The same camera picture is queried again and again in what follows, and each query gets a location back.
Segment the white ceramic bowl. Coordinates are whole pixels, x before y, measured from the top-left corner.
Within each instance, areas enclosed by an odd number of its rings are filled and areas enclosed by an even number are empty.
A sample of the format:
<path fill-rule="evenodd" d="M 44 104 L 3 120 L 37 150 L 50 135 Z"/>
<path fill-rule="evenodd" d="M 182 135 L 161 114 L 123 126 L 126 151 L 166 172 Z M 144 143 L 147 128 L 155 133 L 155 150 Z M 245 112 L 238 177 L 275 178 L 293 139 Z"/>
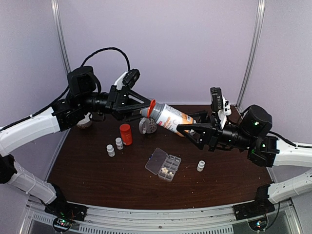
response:
<path fill-rule="evenodd" d="M 92 125 L 92 120 L 90 119 L 90 113 L 86 114 L 84 116 L 84 119 L 80 120 L 76 126 L 80 129 L 86 129 L 89 128 Z"/>

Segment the aluminium frame post right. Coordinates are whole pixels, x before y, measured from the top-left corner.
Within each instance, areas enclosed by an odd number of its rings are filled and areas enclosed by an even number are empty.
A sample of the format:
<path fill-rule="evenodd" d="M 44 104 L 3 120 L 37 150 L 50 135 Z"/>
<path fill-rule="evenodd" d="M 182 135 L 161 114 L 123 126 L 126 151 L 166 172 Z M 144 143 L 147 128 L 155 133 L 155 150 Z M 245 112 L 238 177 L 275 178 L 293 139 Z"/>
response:
<path fill-rule="evenodd" d="M 263 22 L 264 22 L 264 17 L 265 17 L 265 7 L 266 7 L 266 1 L 259 0 L 258 5 L 257 5 L 253 36 L 252 36 L 251 47 L 250 47 L 250 51 L 248 55 L 247 65 L 246 65 L 243 81 L 242 81 L 241 88 L 240 88 L 238 98 L 236 101 L 236 105 L 235 105 L 238 110 L 242 109 L 242 102 L 247 91 L 249 80 L 251 78 L 254 61 L 256 58 L 256 52 L 258 49 L 258 45 L 259 45 L 259 41 L 260 41 L 260 37 L 262 33 L 262 28 L 263 28 Z"/>

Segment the yellow-lined patterned mug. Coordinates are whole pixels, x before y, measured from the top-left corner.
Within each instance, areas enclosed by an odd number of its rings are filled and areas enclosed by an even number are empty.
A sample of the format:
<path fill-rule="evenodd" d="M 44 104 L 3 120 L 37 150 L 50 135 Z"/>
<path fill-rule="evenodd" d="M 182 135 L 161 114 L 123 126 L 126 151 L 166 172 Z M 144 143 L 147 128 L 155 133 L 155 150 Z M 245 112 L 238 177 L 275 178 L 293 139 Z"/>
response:
<path fill-rule="evenodd" d="M 141 134 L 153 134 L 157 130 L 155 121 L 152 118 L 143 117 L 139 122 L 139 132 Z"/>

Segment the aluminium frame post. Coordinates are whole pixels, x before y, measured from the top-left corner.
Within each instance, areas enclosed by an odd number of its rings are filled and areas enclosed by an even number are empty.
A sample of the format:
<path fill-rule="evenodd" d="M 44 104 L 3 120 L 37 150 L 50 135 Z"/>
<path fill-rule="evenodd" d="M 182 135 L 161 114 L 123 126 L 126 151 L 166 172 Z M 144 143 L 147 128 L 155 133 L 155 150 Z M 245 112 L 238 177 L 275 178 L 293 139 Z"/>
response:
<path fill-rule="evenodd" d="M 52 14 L 53 14 L 57 37 L 58 37 L 61 59 L 62 59 L 62 63 L 64 66 L 65 73 L 66 73 L 65 77 L 66 77 L 66 81 L 68 81 L 67 75 L 71 72 L 71 67 L 70 67 L 70 62 L 68 58 L 67 48 L 65 45 L 65 38 L 64 38 L 61 16 L 60 16 L 60 11 L 59 11 L 59 1 L 51 0 L 51 6 L 52 6 Z"/>
<path fill-rule="evenodd" d="M 249 80 L 251 78 L 254 61 L 256 58 L 256 52 L 258 49 L 258 45 L 259 45 L 259 41 L 260 41 L 260 37 L 262 33 L 262 28 L 263 28 L 263 22 L 264 22 L 264 17 L 265 17 L 265 7 L 266 7 L 266 1 L 259 0 L 258 5 L 257 5 L 253 36 L 252 36 L 251 47 L 250 47 L 250 51 L 248 55 L 247 65 L 246 65 L 243 81 L 242 81 L 241 88 L 240 88 L 238 98 L 236 101 L 236 105 L 235 105 L 238 110 L 242 109 L 242 102 L 247 91 Z"/>

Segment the red saucer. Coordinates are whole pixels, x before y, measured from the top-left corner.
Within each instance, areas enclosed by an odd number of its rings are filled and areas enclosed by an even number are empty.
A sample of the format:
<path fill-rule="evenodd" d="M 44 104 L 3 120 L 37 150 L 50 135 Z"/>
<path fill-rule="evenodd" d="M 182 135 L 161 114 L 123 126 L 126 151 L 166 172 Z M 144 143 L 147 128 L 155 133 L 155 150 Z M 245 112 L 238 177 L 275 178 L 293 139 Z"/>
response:
<path fill-rule="evenodd" d="M 231 112 L 232 113 L 228 116 L 231 121 L 240 120 L 240 117 L 241 117 L 240 112 L 238 111 L 238 109 L 235 106 L 231 105 Z"/>

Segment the grey-capped orange label bottle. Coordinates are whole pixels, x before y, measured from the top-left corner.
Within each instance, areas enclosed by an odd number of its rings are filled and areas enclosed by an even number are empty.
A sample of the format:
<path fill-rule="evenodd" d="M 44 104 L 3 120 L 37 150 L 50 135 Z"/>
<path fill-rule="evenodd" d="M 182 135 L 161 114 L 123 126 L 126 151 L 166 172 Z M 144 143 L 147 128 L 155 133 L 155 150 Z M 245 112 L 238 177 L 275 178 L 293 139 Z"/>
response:
<path fill-rule="evenodd" d="M 184 135 L 177 130 L 178 125 L 196 123 L 193 117 L 168 104 L 160 104 L 156 102 L 155 99 L 151 101 L 150 107 L 147 109 L 146 117 L 153 119 L 157 125 L 179 135 L 180 137 L 184 137 Z"/>

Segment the white pills in organizer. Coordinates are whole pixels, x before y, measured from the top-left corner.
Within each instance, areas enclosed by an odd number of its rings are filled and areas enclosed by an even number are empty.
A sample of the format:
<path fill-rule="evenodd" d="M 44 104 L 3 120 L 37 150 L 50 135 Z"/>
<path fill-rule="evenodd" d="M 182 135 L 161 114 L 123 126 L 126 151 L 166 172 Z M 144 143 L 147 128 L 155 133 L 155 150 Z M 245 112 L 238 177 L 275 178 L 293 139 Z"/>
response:
<path fill-rule="evenodd" d="M 170 170 L 169 170 L 168 168 L 166 168 L 166 167 L 161 168 L 161 172 L 162 172 L 163 174 L 169 175 L 169 176 L 173 176 L 173 175 L 174 175 L 174 173 L 173 173 L 172 171 L 170 171 Z"/>

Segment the small white pill bottle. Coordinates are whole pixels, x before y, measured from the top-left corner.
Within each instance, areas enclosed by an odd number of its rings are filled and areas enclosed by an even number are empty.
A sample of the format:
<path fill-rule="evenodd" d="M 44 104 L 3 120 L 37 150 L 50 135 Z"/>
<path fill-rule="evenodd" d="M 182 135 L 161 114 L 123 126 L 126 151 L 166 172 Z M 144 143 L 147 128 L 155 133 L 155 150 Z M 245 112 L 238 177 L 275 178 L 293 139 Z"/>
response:
<path fill-rule="evenodd" d="M 120 137 L 117 137 L 115 139 L 115 143 L 116 143 L 116 147 L 118 150 L 122 150 L 123 149 L 123 141 Z"/>

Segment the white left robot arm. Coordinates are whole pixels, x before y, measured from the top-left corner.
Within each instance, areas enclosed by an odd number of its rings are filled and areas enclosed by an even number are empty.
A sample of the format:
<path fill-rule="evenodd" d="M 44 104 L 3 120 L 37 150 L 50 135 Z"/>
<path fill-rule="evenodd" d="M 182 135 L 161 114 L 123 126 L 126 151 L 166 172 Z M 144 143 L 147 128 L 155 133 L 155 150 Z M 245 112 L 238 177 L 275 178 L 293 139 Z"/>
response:
<path fill-rule="evenodd" d="M 38 114 L 30 115 L 0 130 L 0 182 L 10 184 L 50 205 L 59 216 L 70 212 L 70 205 L 57 186 L 45 182 L 15 161 L 12 152 L 22 145 L 70 129 L 88 114 L 110 114 L 117 120 L 138 119 L 138 111 L 150 105 L 150 100 L 132 90 L 139 79 L 138 69 L 123 73 L 102 92 L 91 66 L 81 66 L 68 73 L 69 93 Z"/>

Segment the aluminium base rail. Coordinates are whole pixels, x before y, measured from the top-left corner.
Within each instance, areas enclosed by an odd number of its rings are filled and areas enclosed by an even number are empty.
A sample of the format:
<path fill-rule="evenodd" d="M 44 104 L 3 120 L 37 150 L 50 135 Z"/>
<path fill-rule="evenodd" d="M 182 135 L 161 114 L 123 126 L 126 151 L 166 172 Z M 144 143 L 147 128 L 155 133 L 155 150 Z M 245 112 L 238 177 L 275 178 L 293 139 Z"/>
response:
<path fill-rule="evenodd" d="M 234 205 L 177 210 L 135 210 L 86 205 L 83 221 L 68 234 L 256 234 L 251 227 L 267 218 L 264 234 L 301 234 L 303 229 L 291 200 L 266 215 L 238 220 Z"/>

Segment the orange pill bottle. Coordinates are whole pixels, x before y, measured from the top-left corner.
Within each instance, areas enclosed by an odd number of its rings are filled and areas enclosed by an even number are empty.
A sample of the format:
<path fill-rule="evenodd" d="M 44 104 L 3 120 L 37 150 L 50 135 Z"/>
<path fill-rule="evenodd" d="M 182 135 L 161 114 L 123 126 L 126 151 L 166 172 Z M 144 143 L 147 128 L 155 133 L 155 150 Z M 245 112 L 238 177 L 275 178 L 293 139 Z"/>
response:
<path fill-rule="evenodd" d="M 119 127 L 120 135 L 124 145 L 129 146 L 133 143 L 131 126 L 129 124 L 122 124 Z"/>

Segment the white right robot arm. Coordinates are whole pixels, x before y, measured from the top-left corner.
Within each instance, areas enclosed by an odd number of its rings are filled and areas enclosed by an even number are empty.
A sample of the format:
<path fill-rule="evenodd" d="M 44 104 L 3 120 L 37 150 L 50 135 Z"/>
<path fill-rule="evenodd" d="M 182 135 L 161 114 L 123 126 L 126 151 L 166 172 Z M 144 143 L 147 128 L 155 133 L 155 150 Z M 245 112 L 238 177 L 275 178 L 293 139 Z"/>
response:
<path fill-rule="evenodd" d="M 312 166 L 311 144 L 292 142 L 272 132 L 272 116 L 258 105 L 251 105 L 239 124 L 227 119 L 222 123 L 216 112 L 199 116 L 199 123 L 181 124 L 177 130 L 201 150 L 208 146 L 212 152 L 247 151 L 247 158 L 260 167 Z"/>

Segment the aluminium frame post left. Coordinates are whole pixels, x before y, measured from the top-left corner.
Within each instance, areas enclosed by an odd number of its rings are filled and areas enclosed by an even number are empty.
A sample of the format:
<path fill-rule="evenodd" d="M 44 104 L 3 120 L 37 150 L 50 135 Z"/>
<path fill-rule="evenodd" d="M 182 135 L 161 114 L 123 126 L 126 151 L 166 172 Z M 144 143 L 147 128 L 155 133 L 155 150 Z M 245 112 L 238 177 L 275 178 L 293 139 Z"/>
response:
<path fill-rule="evenodd" d="M 51 0 L 51 6 L 52 6 L 52 14 L 53 14 L 57 37 L 58 37 L 61 59 L 62 59 L 62 63 L 64 66 L 65 73 L 66 73 L 65 77 L 66 77 L 66 81 L 68 81 L 67 75 L 71 72 L 71 67 L 70 67 L 70 62 L 68 58 L 67 48 L 65 45 L 65 38 L 64 38 L 61 16 L 60 16 L 60 11 L 59 11 L 59 1 Z"/>

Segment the clear plastic pill organizer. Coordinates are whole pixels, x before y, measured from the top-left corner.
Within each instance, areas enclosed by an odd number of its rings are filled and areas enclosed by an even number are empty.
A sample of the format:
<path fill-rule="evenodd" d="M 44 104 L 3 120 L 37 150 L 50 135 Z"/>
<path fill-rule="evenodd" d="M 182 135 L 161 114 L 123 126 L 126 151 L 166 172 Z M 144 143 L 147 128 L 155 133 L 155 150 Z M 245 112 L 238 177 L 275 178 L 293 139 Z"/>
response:
<path fill-rule="evenodd" d="M 149 157 L 145 169 L 154 175 L 158 175 L 159 178 L 171 182 L 176 175 L 182 159 L 166 153 L 160 148 L 156 148 Z M 166 167 L 174 173 L 173 176 L 165 175 L 161 172 L 161 168 Z"/>

